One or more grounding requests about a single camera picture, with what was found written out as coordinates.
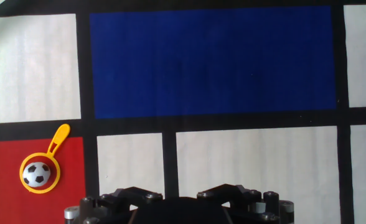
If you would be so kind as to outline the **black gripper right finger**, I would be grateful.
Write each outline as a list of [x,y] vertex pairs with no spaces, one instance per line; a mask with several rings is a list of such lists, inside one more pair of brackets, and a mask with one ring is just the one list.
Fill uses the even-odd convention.
[[197,193],[199,200],[224,209],[230,223],[294,224],[294,203],[274,191],[260,192],[242,185],[222,184]]

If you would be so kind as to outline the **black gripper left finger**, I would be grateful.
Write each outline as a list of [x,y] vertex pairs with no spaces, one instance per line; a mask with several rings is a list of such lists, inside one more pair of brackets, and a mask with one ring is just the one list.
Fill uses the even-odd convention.
[[157,192],[129,187],[97,198],[84,197],[77,206],[64,210],[65,224],[128,223],[133,217],[132,205],[143,207],[163,200]]

